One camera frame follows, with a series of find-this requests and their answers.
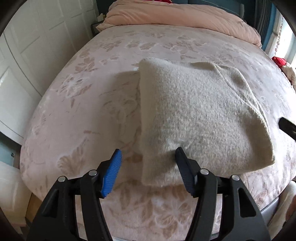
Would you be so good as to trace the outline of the cream knitted sweater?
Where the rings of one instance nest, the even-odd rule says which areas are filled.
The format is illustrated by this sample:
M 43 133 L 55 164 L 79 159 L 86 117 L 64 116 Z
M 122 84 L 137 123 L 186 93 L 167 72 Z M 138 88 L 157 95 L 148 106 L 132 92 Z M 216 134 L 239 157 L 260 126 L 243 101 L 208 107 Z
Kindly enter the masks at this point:
M 139 73 L 143 185 L 182 184 L 179 147 L 222 177 L 274 164 L 266 116 L 237 68 L 145 58 Z

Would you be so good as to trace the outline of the red plush toy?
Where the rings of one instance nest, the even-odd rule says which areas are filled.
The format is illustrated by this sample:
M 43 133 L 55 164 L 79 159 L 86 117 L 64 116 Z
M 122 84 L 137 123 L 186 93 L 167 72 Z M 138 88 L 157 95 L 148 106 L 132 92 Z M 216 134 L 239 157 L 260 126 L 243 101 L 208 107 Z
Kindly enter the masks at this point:
M 284 58 L 280 58 L 280 57 L 276 57 L 273 56 L 272 57 L 272 61 L 274 61 L 274 63 L 281 69 L 283 66 L 286 66 L 287 61 Z

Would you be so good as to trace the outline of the pink butterfly bed blanket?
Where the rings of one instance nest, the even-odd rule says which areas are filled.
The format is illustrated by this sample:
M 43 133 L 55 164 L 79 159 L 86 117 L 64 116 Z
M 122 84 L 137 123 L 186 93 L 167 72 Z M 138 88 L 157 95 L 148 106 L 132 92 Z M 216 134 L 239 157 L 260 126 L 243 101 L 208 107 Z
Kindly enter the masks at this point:
M 101 201 L 113 237 L 182 240 L 196 199 L 184 185 L 141 184 L 138 63 L 146 57 L 211 61 L 239 69 L 268 119 L 276 161 L 242 180 L 259 208 L 295 177 L 295 142 L 278 119 L 295 121 L 295 91 L 256 45 L 207 29 L 128 25 L 103 30 L 57 75 L 37 106 L 21 149 L 26 186 L 44 199 L 59 176 L 76 178 L 121 149 L 123 162 L 113 191 Z

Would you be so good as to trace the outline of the pink folded duvet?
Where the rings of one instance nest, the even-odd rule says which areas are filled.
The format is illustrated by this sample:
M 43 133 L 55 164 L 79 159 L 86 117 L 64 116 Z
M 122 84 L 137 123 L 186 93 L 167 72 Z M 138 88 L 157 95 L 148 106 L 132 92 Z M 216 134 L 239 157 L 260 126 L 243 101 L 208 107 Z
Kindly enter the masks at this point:
M 209 5 L 173 4 L 161 1 L 115 1 L 109 7 L 100 32 L 122 25 L 170 25 L 203 28 L 262 47 L 260 34 L 240 17 Z

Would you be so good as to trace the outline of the red pillow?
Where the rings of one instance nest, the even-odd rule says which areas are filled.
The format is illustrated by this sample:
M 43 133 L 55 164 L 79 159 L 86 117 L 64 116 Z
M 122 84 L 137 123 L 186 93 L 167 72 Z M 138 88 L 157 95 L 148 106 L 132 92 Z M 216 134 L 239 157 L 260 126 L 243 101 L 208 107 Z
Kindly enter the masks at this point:
M 159 2 L 162 2 L 162 3 L 168 3 L 168 4 L 172 4 L 172 0 L 155 0 L 155 1 L 159 1 Z

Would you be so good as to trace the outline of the white wardrobe doors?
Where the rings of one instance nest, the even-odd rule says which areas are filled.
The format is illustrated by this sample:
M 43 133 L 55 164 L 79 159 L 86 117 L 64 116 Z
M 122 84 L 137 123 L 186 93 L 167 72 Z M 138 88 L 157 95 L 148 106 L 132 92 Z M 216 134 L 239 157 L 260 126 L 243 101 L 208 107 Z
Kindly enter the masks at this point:
M 1 132 L 18 144 L 40 99 L 91 38 L 95 1 L 26 1 L 1 35 Z

